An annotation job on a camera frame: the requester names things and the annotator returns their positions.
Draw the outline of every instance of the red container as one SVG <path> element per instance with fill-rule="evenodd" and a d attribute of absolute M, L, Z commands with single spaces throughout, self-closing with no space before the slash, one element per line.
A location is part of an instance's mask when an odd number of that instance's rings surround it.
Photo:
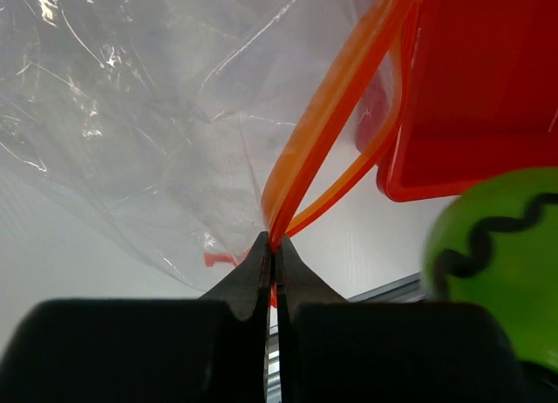
<path fill-rule="evenodd" d="M 379 164 L 388 197 L 456 195 L 507 171 L 558 166 L 557 1 L 423 2 L 410 96 Z"/>

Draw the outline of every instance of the green balloon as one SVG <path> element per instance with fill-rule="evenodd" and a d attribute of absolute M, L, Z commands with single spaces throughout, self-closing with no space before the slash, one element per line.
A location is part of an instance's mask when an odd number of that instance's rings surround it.
<path fill-rule="evenodd" d="M 519 360 L 558 372 L 558 167 L 504 174 L 450 205 L 423 283 L 430 297 L 483 306 Z"/>

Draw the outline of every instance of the black squiggle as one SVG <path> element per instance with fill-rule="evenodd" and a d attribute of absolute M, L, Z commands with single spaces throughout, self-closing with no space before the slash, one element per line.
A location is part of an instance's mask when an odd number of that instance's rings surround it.
<path fill-rule="evenodd" d="M 531 229 L 541 221 L 548 205 L 558 205 L 558 193 L 538 194 L 527 203 L 522 218 L 494 216 L 479 220 L 469 231 L 469 256 L 453 249 L 442 250 L 434 263 L 434 284 L 440 298 L 448 298 L 448 275 L 469 278 L 488 267 L 493 256 L 491 233 L 519 233 Z"/>

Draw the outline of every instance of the plastic bag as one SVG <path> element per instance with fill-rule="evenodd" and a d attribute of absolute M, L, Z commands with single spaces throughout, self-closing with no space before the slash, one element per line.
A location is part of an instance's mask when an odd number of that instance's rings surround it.
<path fill-rule="evenodd" d="M 374 0 L 0 0 L 0 164 L 206 290 Z"/>

